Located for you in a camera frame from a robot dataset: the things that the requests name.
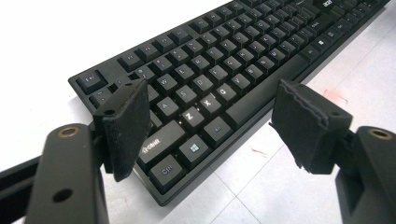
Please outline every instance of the black plastic part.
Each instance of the black plastic part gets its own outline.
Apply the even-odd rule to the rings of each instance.
[[[91,130],[69,124],[52,131],[35,175],[25,223],[108,223]]]
[[[0,174],[0,223],[25,216],[38,160],[36,157]]]
[[[351,142],[358,176],[336,177],[344,223],[396,223],[396,134],[360,127]]]
[[[106,139],[114,179],[121,181],[132,172],[151,128],[147,81],[138,79],[115,91],[93,114],[93,122]]]
[[[352,116],[303,84],[281,80],[272,116],[273,127],[297,165],[312,174],[330,174],[332,151]]]

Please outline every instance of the black keycap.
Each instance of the black keycap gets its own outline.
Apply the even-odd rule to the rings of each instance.
[[[134,52],[130,52],[129,50],[128,52],[122,53],[117,61],[127,72],[132,72],[134,69],[144,64],[144,62],[137,57]]]
[[[161,194],[165,194],[172,188],[187,171],[178,164],[172,155],[168,155],[155,165],[149,172],[148,176]]]
[[[174,98],[181,107],[187,109],[194,104],[198,96],[189,86],[185,85],[175,92]]]
[[[148,85],[148,102],[149,106],[153,106],[157,104],[162,99],[161,95],[152,88],[151,85]]]
[[[235,59],[246,67],[253,63],[254,56],[247,49],[241,49],[235,54]]]
[[[221,118],[215,118],[204,127],[203,138],[213,148],[217,148],[228,137],[233,134],[233,130]]]
[[[226,72],[228,72],[231,76],[239,73],[242,70],[242,64],[238,62],[233,56],[224,60],[222,63],[222,67]]]
[[[178,110],[178,106],[169,97],[164,98],[156,104],[157,115],[163,122],[174,119],[177,116]]]
[[[211,152],[212,149],[196,134],[178,148],[177,155],[187,169],[192,170]]]
[[[152,71],[157,74],[159,77],[171,72],[174,69],[174,66],[163,56],[157,58],[152,61],[150,64],[150,68]]]
[[[77,84],[89,95],[104,87],[107,82],[98,70],[90,70],[78,75]]]
[[[229,77],[228,73],[216,65],[209,69],[206,75],[216,86],[223,84]]]
[[[264,72],[265,75],[269,75],[272,73],[276,66],[273,61],[271,61],[269,58],[266,56],[262,56],[256,63],[255,65],[260,68]]]
[[[236,76],[231,78],[230,86],[239,95],[244,95],[247,91],[249,91],[251,87],[250,82],[241,74],[237,74]]]
[[[204,116],[195,107],[190,107],[181,114],[181,123],[190,133],[196,133],[204,125],[204,121]]]
[[[161,53],[150,43],[142,44],[137,50],[136,54],[139,55],[146,63],[159,57]]]
[[[111,92],[108,88],[102,88],[99,91],[96,91],[90,96],[90,101],[95,106],[95,108],[99,108],[102,104],[104,104],[108,98],[111,97]]]
[[[236,99],[236,92],[227,84],[222,84],[216,89],[215,94],[218,96],[219,102],[228,107]]]
[[[181,66],[189,60],[189,55],[181,48],[171,50],[166,56],[175,66]]]
[[[271,26],[265,21],[257,21],[253,26],[257,29],[257,31],[260,32],[260,34],[266,34],[272,29]]]
[[[282,53],[279,49],[271,49],[268,54],[268,58],[271,59],[275,63],[276,66],[280,66],[284,63],[288,58],[284,53]]]
[[[150,133],[155,133],[163,126],[163,123],[160,121],[160,119],[158,119],[157,115],[155,115],[154,112],[152,112],[151,110],[149,111],[149,117],[151,120]]]
[[[208,94],[198,104],[200,111],[208,119],[214,118],[221,110],[221,104],[216,100],[212,94]]]
[[[238,51],[238,48],[235,44],[233,44],[233,42],[231,42],[229,39],[226,39],[219,44],[219,50],[224,54],[225,57],[230,57]]]
[[[205,16],[205,20],[209,23],[211,27],[215,27],[223,23],[223,18],[215,12],[207,13]]]
[[[264,53],[267,52],[266,48],[257,41],[249,44],[247,46],[247,50],[253,54],[255,58],[260,58]]]
[[[223,26],[216,27],[211,31],[211,34],[219,41],[223,41],[231,35],[231,33]]]
[[[320,56],[320,52],[314,47],[313,44],[306,46],[300,51],[299,54],[305,57],[309,63],[314,62]]]
[[[165,53],[171,49],[174,49],[177,45],[173,40],[167,35],[160,35],[155,38],[154,42],[152,43],[155,48],[157,48],[161,53]]]
[[[191,59],[189,66],[195,74],[201,75],[210,68],[210,63],[202,55],[198,55]]]
[[[217,45],[219,41],[212,34],[205,33],[199,37],[198,42],[201,43],[204,48],[210,49]]]
[[[256,67],[256,65],[252,64],[249,67],[247,67],[244,71],[243,71],[243,75],[245,78],[247,78],[247,80],[249,80],[249,82],[256,86],[257,84],[259,84],[266,76],[264,75],[264,73],[262,72],[262,70],[260,70],[258,67]]]
[[[183,47],[183,49],[194,58],[204,52],[204,47],[200,45],[196,40],[191,40]]]
[[[186,65],[183,64],[172,72],[172,76],[181,85],[186,85],[193,78],[196,77],[195,73]]]
[[[241,33],[233,35],[233,37],[231,37],[231,41],[233,41],[233,43],[240,49],[244,48],[245,45],[248,44],[248,38]]]
[[[235,13],[233,13],[230,9],[227,7],[220,7],[217,10],[217,13],[219,16],[221,16],[225,21],[231,19],[232,17],[235,16]]]
[[[251,23],[253,23],[253,20],[246,14],[239,15],[235,19],[243,28],[247,28]]]
[[[278,82],[281,78],[294,80],[308,65],[309,64],[306,59],[298,54],[295,55],[283,64],[283,66],[277,69],[271,76],[257,85],[256,88],[227,109],[224,120],[234,130],[239,129],[275,97],[277,85],[274,85],[274,82]]]
[[[169,37],[171,37],[177,45],[182,45],[192,39],[192,37],[181,28],[176,28],[175,30],[173,30],[169,34]]]
[[[191,83],[191,88],[201,97],[210,93],[214,88],[213,83],[204,75],[198,76]]]
[[[144,78],[149,83],[152,83],[158,77],[147,67],[141,66],[138,69],[134,70],[132,73],[132,78]]]
[[[264,35],[261,37],[259,40],[259,43],[261,43],[266,49],[273,49],[276,45],[276,40],[274,40],[271,36],[269,35]]]
[[[224,28],[226,28],[232,35],[234,35],[241,31],[243,27],[235,20],[230,20],[224,23]]]
[[[203,34],[204,32],[210,30],[211,26],[207,21],[202,18],[195,19],[191,24],[190,27],[198,34]]]
[[[237,2],[231,2],[228,5],[228,8],[235,14],[235,15],[239,15],[243,12],[245,12],[245,9]]]
[[[312,43],[319,49],[320,54],[332,46],[332,42],[325,35],[318,36]]]
[[[137,159],[140,168],[147,172],[155,163],[161,160],[169,151],[182,143],[186,138],[184,130],[172,120],[158,132],[146,139]]]
[[[169,74],[165,74],[163,77],[157,78],[155,86],[163,96],[170,95],[178,88],[177,82]]]
[[[225,58],[224,54],[215,47],[207,50],[204,54],[204,57],[213,65],[222,62],[222,60]]]
[[[253,26],[249,26],[248,28],[246,28],[243,33],[250,42],[254,41],[260,36],[260,32],[253,28]]]

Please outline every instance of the screw hole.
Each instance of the screw hole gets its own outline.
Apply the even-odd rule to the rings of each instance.
[[[52,200],[55,203],[62,203],[69,199],[73,194],[73,190],[71,189],[61,189],[53,195]]]
[[[114,113],[116,113],[116,111],[114,111],[114,110],[107,110],[107,111],[105,111],[105,114],[106,114],[106,115],[112,115],[112,114],[114,114]]]
[[[382,140],[390,140],[392,139],[392,135],[389,133],[379,130],[379,129],[371,129],[369,130],[369,133],[373,135],[376,138],[382,139]]]

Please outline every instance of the acer logo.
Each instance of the acer logo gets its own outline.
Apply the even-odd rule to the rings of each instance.
[[[323,3],[323,6],[328,7],[331,4],[332,4],[332,0],[327,0],[326,2]]]

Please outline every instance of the keyboard frame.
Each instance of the keyboard frame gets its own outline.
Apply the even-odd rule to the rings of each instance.
[[[333,56],[335,56],[336,54],[338,54],[344,47],[346,47],[352,40],[354,37],[356,37],[357,35],[354,36],[354,34],[359,34],[358,31],[361,27],[363,27],[362,29],[364,29],[365,27],[367,27],[371,21],[373,21],[375,19],[375,17],[377,15],[375,15],[380,9],[382,9],[384,7],[384,5],[388,2],[389,0],[385,0],[385,1],[380,1],[379,4],[372,9],[372,11],[368,14],[368,16],[366,16],[365,18],[363,18],[360,22],[358,22],[356,24],[355,27],[353,27],[352,29],[350,29],[344,36],[342,36],[337,42],[335,42],[326,52],[324,52],[322,55],[320,55],[313,63],[311,63],[299,76],[297,76],[297,78],[295,78],[295,81],[298,82],[302,82],[306,77],[308,77],[309,75],[311,75],[311,73],[316,70],[317,68],[319,68],[320,65],[322,65],[322,68],[324,67],[324,62],[330,58],[330,56],[332,54],[334,54]],[[223,6],[227,6],[228,4],[230,4],[231,2],[237,2],[240,5],[242,5],[245,9],[246,8],[250,8],[247,5],[245,5],[244,3],[242,3],[239,0],[234,0],[234,1],[230,1],[229,3],[226,3],[224,5],[221,5],[219,7],[213,8],[210,11],[216,11],[218,8],[223,7]],[[190,24],[198,18],[202,18],[206,13],[193,18],[189,21],[186,21],[184,23],[182,23],[179,26],[176,26],[162,34],[159,34],[157,36],[154,36],[153,38],[141,43],[152,43],[154,42],[155,38],[157,38],[160,35],[167,35],[169,34],[172,30],[176,29],[177,27],[181,27],[183,30],[185,30],[188,34],[191,35],[192,39],[197,39],[199,36],[199,34],[197,34],[191,27]],[[133,48],[127,49],[126,51],[132,50],[135,51],[136,49],[138,49],[138,47],[141,45],[136,45]],[[120,55],[122,54],[118,54],[102,63],[99,63],[81,73],[84,73],[86,71],[90,71],[90,70],[94,70],[94,69],[100,69],[100,67],[110,67],[112,69],[114,69],[113,71],[118,71],[119,72],[119,76],[129,76],[132,74],[132,72],[128,73],[125,71],[125,69],[118,63],[117,59],[120,57]],[[150,64],[151,61],[149,61],[148,63],[144,63],[143,65],[148,65]],[[86,95],[85,92],[81,89],[81,87],[77,84],[77,79],[78,79],[78,75],[75,75],[73,77],[70,77],[68,79],[69,84],[72,86],[73,90],[76,92],[76,94],[78,95],[78,97],[81,99],[81,101],[83,102],[83,104],[89,109],[89,111],[93,114],[96,111],[96,108],[93,106],[93,104],[90,101],[90,96],[91,95]],[[105,87],[109,87],[111,86],[112,83],[107,83]],[[139,165],[136,165],[134,167],[134,173],[138,176],[138,178],[141,180],[141,182],[144,184],[144,186],[146,187],[146,189],[148,190],[148,192],[152,195],[152,197],[155,199],[155,201],[157,202],[158,205],[160,206],[165,206],[168,203],[170,203],[184,188],[186,188],[200,173],[202,173],[210,164],[212,164],[213,161],[215,161],[219,156],[221,156],[226,150],[228,150],[229,148],[234,147],[234,143],[241,138],[247,131],[249,131],[253,125],[255,125],[259,120],[261,120],[266,114],[268,114],[268,112],[273,108],[274,106],[274,102],[275,102],[275,98],[273,98],[270,102],[268,102],[256,115],[254,115],[252,118],[250,118],[241,128],[239,128],[237,131],[235,131],[230,138],[228,138],[225,142],[223,142],[216,150],[214,150],[209,156],[207,156],[200,164],[198,164],[192,171],[190,171],[189,173],[187,173],[186,176],[184,176],[179,182],[177,182],[170,190],[168,190],[164,195],[162,195],[157,188],[152,184],[152,182],[149,180],[149,177],[146,175],[146,173],[139,167]]]

